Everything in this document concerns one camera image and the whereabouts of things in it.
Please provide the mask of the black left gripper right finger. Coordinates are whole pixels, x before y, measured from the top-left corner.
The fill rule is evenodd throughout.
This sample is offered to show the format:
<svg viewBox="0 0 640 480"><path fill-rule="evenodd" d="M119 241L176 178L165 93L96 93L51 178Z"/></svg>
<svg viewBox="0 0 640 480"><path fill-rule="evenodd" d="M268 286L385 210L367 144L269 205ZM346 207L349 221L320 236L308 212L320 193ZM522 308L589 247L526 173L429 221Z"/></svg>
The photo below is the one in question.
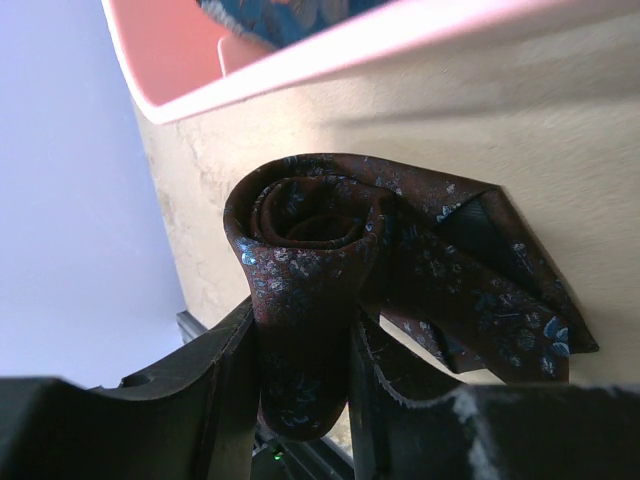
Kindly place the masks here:
<svg viewBox="0 0 640 480"><path fill-rule="evenodd" d="M359 479L635 479L635 386L479 385L361 315L350 331Z"/></svg>

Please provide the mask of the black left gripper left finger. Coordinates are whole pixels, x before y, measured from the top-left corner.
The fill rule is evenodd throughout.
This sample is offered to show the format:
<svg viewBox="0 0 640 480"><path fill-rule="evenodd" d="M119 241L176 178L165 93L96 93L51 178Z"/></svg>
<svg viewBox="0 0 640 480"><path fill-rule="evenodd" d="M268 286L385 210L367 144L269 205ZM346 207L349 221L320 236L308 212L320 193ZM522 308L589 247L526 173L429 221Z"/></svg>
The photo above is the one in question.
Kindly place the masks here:
<svg viewBox="0 0 640 480"><path fill-rule="evenodd" d="M117 388L1 381L4 479L247 479L258 403L251 302Z"/></svg>

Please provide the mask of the maroon blue-flowered tie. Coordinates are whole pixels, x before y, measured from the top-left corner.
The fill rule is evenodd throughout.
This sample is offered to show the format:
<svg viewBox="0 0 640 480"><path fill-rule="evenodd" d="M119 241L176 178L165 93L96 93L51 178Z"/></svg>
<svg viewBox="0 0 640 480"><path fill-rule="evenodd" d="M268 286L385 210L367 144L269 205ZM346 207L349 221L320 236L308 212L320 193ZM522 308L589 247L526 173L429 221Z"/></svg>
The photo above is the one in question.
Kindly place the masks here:
<svg viewBox="0 0 640 480"><path fill-rule="evenodd" d="M260 414L314 440L348 395L351 325L371 313L460 374L565 382L598 344L552 261L497 185L356 154L262 165L228 197L249 284Z"/></svg>

